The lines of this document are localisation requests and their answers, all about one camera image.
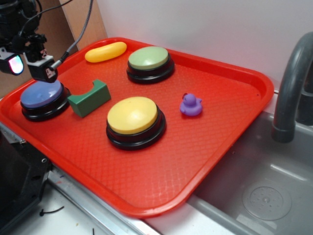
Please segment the gray sink basin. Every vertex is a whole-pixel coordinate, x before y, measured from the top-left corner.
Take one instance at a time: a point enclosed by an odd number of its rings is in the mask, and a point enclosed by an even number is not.
[[[272,119],[261,113],[194,195],[240,233],[313,234],[312,128],[297,124],[292,142],[277,143]]]

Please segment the rubber duck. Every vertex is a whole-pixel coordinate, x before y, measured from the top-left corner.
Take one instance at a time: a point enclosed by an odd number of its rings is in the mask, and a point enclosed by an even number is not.
[[[196,98],[194,94],[184,94],[180,104],[180,111],[187,116],[197,116],[202,111],[202,99]]]

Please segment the green foam block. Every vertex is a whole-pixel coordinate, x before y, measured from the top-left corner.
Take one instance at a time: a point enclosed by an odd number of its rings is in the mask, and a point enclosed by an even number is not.
[[[108,86],[104,82],[96,79],[92,83],[93,89],[90,92],[70,95],[67,98],[73,111],[80,117],[85,117],[111,99]]]

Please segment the blue button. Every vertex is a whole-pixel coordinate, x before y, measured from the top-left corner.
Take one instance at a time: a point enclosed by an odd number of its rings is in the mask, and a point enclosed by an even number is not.
[[[63,87],[58,80],[54,83],[37,81],[22,93],[21,103],[26,108],[40,108],[55,101],[62,90]]]

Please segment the red tray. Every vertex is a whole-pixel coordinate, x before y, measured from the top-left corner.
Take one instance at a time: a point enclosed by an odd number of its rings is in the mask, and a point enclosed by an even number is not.
[[[123,55],[96,64],[84,59],[88,50],[119,41],[127,44]],[[109,87],[112,99],[84,118],[69,107],[51,120],[26,120],[20,96],[33,80],[0,102],[3,124],[114,208],[139,218],[162,214],[183,203],[274,91],[272,82],[259,72],[173,50],[168,50],[176,66],[170,78],[152,85],[135,84],[127,78],[128,57],[146,46],[124,38],[105,39],[59,67],[59,80],[72,94],[89,92],[95,79]],[[180,113],[184,93],[202,99],[199,116]],[[106,136],[109,109],[131,96],[152,99],[167,121],[164,136],[138,151],[119,150]]]

